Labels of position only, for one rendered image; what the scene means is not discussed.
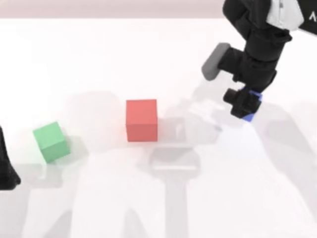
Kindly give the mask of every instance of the red block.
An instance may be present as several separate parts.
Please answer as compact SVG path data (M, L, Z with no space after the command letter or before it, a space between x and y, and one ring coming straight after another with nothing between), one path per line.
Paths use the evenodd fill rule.
M156 100L128 100L126 129L129 142L158 140L158 110Z

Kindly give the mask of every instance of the white table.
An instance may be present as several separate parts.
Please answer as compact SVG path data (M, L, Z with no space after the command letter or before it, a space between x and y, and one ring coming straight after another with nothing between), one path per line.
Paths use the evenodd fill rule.
M317 39L293 34L253 123L201 66L226 20L2 20L0 123L23 184L0 193L1 238L317 235ZM125 100L158 100L159 142L126 142ZM59 121L46 166L32 130Z

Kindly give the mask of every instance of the top face of red block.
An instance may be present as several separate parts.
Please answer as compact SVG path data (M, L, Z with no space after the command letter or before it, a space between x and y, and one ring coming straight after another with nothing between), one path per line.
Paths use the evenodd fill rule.
M128 100L126 102L126 123L131 124L157 124L157 101Z

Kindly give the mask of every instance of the green cube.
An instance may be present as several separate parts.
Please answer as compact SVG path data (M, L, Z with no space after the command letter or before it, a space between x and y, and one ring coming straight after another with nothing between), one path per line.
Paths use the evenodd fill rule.
M38 128L33 134L47 163L70 154L68 143L58 122Z

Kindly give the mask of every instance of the robotic hand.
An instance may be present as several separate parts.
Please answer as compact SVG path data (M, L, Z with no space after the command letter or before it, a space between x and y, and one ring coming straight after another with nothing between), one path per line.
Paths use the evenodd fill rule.
M0 191L14 190L19 184L21 184L21 179L10 163L6 151L3 131L0 127Z
M202 67L206 80L214 80L221 70L242 82L240 91L228 89L224 101L231 114L251 121L261 105L261 93L273 82L276 66L290 31L297 30L304 17L297 0L225 0L223 13L246 40L244 51L220 43Z

